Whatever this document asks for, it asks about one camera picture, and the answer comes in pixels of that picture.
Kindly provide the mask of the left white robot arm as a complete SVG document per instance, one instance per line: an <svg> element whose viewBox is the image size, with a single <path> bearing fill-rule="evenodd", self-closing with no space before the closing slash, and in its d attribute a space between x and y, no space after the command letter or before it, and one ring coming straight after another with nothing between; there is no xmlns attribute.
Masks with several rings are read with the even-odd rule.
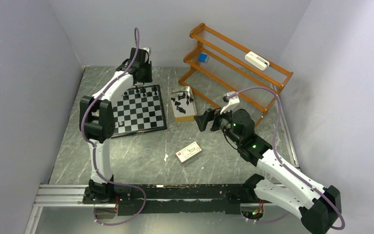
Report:
<svg viewBox="0 0 374 234"><path fill-rule="evenodd" d="M112 104L133 85L152 81L150 54L148 47L132 48L130 58L123 61L104 87L79 102L79 129L91 151L89 189L104 203L115 197L110 165L110 139L115 130Z"/></svg>

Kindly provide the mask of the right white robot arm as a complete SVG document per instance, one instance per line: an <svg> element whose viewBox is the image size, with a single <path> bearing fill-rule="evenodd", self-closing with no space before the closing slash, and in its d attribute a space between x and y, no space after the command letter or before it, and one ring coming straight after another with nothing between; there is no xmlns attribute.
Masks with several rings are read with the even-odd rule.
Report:
<svg viewBox="0 0 374 234"><path fill-rule="evenodd" d="M312 234L325 234L329 229L336 229L334 223L337 220L341 221L339 229L345 227L340 191L333 185L325 187L315 182L282 158L271 144L255 133L255 123L246 110L222 113L220 109L207 109L194 116L194 120L201 132L212 122L212 132L220 130L227 141L234 143L245 161L282 184L278 186L255 175L243 189L247 201L260 199L278 205L298 217Z"/></svg>

